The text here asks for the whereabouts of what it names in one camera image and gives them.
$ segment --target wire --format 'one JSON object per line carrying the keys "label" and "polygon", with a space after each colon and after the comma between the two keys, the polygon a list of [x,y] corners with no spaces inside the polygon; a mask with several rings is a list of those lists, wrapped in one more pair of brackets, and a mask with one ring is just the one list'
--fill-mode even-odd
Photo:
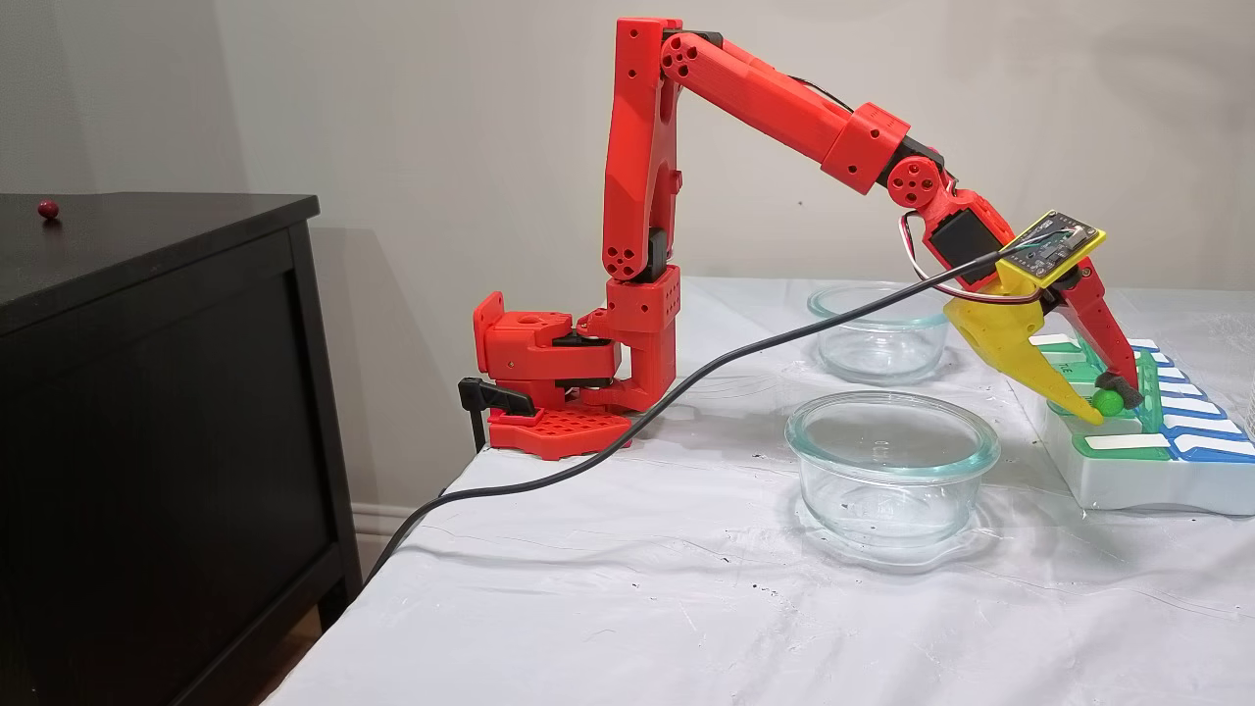
{"label": "wire", "polygon": [[832,100],[833,103],[836,103],[837,105],[841,105],[841,107],[842,107],[842,108],[845,108],[846,110],[848,110],[848,112],[851,112],[851,113],[853,113],[853,112],[855,112],[855,109],[853,109],[853,108],[851,108],[850,105],[846,105],[846,102],[845,102],[845,100],[842,100],[842,99],[837,98],[836,95],[833,95],[833,94],[828,93],[827,90],[825,90],[825,89],[820,88],[818,85],[816,85],[816,84],[813,84],[813,83],[811,83],[811,82],[806,80],[804,78],[801,78],[801,76],[796,76],[796,75],[791,75],[789,78],[791,78],[791,79],[793,79],[793,80],[796,80],[796,82],[798,82],[798,83],[801,83],[802,85],[808,85],[808,87],[811,87],[811,88],[813,88],[813,89],[818,90],[820,93],[822,93],[823,95],[826,95],[826,97],[828,98],[828,100]]}
{"label": "wire", "polygon": [[[897,221],[897,228],[902,233],[902,246],[906,248],[906,257],[911,261],[911,267],[915,270],[916,276],[921,280],[929,276],[922,267],[920,267],[919,260],[915,258],[915,241],[911,238],[911,226],[907,221],[911,216],[919,216],[919,211],[907,211],[902,213],[902,217]],[[1034,237],[1033,240],[1025,241],[1018,248],[1038,247],[1045,243],[1050,237],[1059,234],[1062,232],[1076,232],[1073,229],[1055,229]],[[999,303],[999,305],[1018,305],[1018,303],[1032,303],[1042,297],[1042,290],[1034,288],[1033,293],[1025,293],[1023,296],[1018,295],[1004,295],[1004,293],[980,293],[978,291],[965,291],[963,288],[955,288],[953,286],[946,286],[944,283],[937,283],[932,288],[954,296],[955,298],[963,298],[965,301],[980,301],[983,303]]]}
{"label": "wire", "polygon": [[388,540],[388,545],[384,547],[383,553],[379,556],[379,561],[375,562],[374,568],[370,569],[370,576],[366,577],[366,583],[369,583],[370,579],[373,579],[375,577],[375,574],[379,573],[379,569],[383,568],[384,563],[388,562],[388,558],[392,557],[393,552],[397,551],[397,547],[399,547],[400,543],[404,542],[407,537],[409,537],[409,533],[410,533],[410,530],[414,529],[414,525],[417,525],[419,522],[422,522],[423,518],[428,513],[430,513],[432,510],[435,510],[437,508],[441,508],[443,505],[448,505],[449,503],[454,503],[454,502],[458,502],[458,500],[469,500],[472,498],[492,498],[492,497],[497,497],[497,495],[512,495],[512,494],[516,494],[516,493],[527,493],[530,490],[540,490],[542,488],[553,485],[556,483],[561,483],[561,482],[565,482],[567,479],[572,479],[572,478],[582,474],[584,472],[587,472],[589,469],[596,466],[597,464],[605,461],[615,451],[619,451],[620,449],[622,449],[624,445],[628,444],[629,441],[631,441],[634,436],[636,436],[638,434],[640,434],[640,431],[643,429],[645,429],[646,425],[649,425],[651,421],[654,421],[654,419],[658,418],[658,415],[660,415],[663,413],[663,410],[665,410],[673,403],[675,403],[681,395],[684,395],[690,387],[693,387],[694,384],[697,384],[699,380],[704,379],[705,376],[710,375],[715,370],[718,370],[718,369],[720,369],[720,367],[723,367],[723,366],[725,366],[725,365],[728,365],[728,364],[730,364],[730,362],[733,362],[733,361],[735,361],[738,359],[744,359],[745,356],[752,356],[752,355],[754,355],[754,352],[759,352],[759,351],[766,350],[768,347],[773,347],[776,345],[781,345],[781,344],[788,342],[791,340],[797,340],[798,337],[804,337],[807,335],[811,335],[811,334],[814,334],[814,332],[820,332],[821,330],[826,330],[826,329],[830,329],[832,326],[841,325],[843,322],[851,321],[853,319],[857,319],[857,317],[861,317],[861,316],[866,316],[867,313],[871,313],[873,311],[878,311],[880,308],[884,308],[884,307],[890,306],[892,303],[896,303],[896,302],[899,302],[899,301],[901,301],[904,298],[914,296],[914,295],[924,291],[925,288],[935,286],[935,285],[937,285],[937,283],[940,283],[943,281],[954,278],[954,277],[956,277],[956,276],[959,276],[959,275],[961,275],[964,272],[971,271],[971,270],[978,270],[978,268],[981,268],[981,267],[986,267],[986,266],[996,262],[998,260],[1001,260],[1003,257],[1010,255],[1012,252],[1018,252],[1019,250],[1023,250],[1025,247],[1032,247],[1034,245],[1035,245],[1035,242],[1025,242],[1024,245],[1019,245],[1019,246],[1015,246],[1015,247],[1009,247],[1007,250],[998,250],[998,251],[994,251],[994,252],[986,252],[986,253],[984,253],[984,255],[981,255],[981,256],[971,260],[970,262],[966,262],[964,265],[959,265],[958,267],[951,267],[951,268],[949,268],[949,270],[946,270],[946,271],[944,271],[944,272],[941,272],[939,275],[930,276],[930,277],[927,277],[925,280],[921,280],[921,281],[919,281],[916,283],[912,283],[912,285],[910,285],[910,286],[907,286],[905,288],[895,291],[894,293],[890,293],[889,296],[877,298],[876,301],[872,301],[870,303],[865,303],[862,306],[858,306],[857,308],[851,308],[851,310],[846,311],[845,313],[838,313],[838,315],[832,316],[830,319],[825,319],[822,321],[817,321],[817,322],[813,322],[813,324],[809,324],[809,325],[804,325],[802,327],[797,327],[797,329],[793,329],[793,330],[789,330],[789,331],[786,331],[786,332],[782,332],[782,334],[778,334],[778,335],[773,335],[771,337],[764,337],[764,339],[762,339],[762,340],[759,340],[757,342],[750,342],[749,345],[744,345],[742,347],[737,347],[735,350],[729,350],[728,352],[724,352],[723,356],[719,356],[714,361],[710,361],[709,364],[707,364],[707,365],[702,366],[700,369],[698,369],[697,372],[694,372],[692,376],[689,376],[689,377],[684,379],[683,381],[680,381],[675,387],[673,387],[670,390],[670,393],[668,393],[666,395],[664,395],[663,399],[659,400],[656,404],[654,404],[653,408],[650,408],[649,410],[645,410],[644,413],[641,413],[640,418],[638,418],[636,421],[633,423],[633,425],[630,428],[628,428],[628,431],[625,431],[622,434],[622,436],[620,436],[619,439],[614,440],[610,444],[610,446],[606,446],[605,449],[602,449],[601,451],[599,451],[595,456],[592,456],[590,459],[586,459],[584,461],[580,461],[579,464],[576,464],[576,465],[574,465],[574,466],[571,466],[571,468],[569,468],[566,470],[562,470],[562,472],[558,472],[556,474],[545,477],[542,479],[536,479],[536,480],[532,480],[532,482],[516,483],[516,484],[512,484],[512,485],[496,485],[496,487],[488,487],[488,488],[474,488],[474,489],[469,489],[469,490],[458,490],[458,492],[454,492],[454,493],[447,493],[444,495],[441,495],[435,500],[432,500],[428,504],[425,504],[422,508],[419,508],[418,510],[414,510],[408,518],[405,518],[405,520],[400,524],[400,527],[397,528],[397,532],[393,534],[392,539]]}

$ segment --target wooden floor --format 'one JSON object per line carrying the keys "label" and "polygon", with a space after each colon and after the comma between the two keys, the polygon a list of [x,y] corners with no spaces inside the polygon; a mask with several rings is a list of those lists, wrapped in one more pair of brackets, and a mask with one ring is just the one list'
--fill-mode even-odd
{"label": "wooden floor", "polygon": [[314,642],[321,635],[323,628],[319,627],[318,611],[310,611],[301,618],[301,622],[296,623],[292,632],[287,633],[287,637],[275,648],[270,658],[264,665],[257,666],[265,672],[266,686],[257,692],[248,706],[257,706],[270,696],[271,691],[279,688],[287,672],[292,671],[292,667],[301,661],[310,647],[314,647]]}

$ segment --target baseboard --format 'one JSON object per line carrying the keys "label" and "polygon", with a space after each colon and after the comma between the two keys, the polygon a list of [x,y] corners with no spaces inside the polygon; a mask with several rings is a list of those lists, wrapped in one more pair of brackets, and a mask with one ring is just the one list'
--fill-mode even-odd
{"label": "baseboard", "polygon": [[413,508],[395,505],[353,504],[353,528],[358,539],[358,558],[361,562],[361,576],[370,573],[379,559],[384,545],[392,539],[400,523],[413,513]]}

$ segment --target red base plate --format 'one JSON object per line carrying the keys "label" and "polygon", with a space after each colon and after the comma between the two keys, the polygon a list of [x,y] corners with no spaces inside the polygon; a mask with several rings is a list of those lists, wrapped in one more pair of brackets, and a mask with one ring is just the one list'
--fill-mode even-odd
{"label": "red base plate", "polygon": [[533,426],[521,426],[489,416],[488,443],[493,449],[518,449],[546,461],[557,461],[601,451],[631,426],[626,418],[582,405],[543,410],[540,418]]}

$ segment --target green ball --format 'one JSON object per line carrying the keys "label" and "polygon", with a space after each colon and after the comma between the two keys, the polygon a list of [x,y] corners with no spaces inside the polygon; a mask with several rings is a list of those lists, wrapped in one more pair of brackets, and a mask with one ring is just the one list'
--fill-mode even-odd
{"label": "green ball", "polygon": [[1114,390],[1099,390],[1089,404],[1104,418],[1114,418],[1124,410],[1124,399]]}

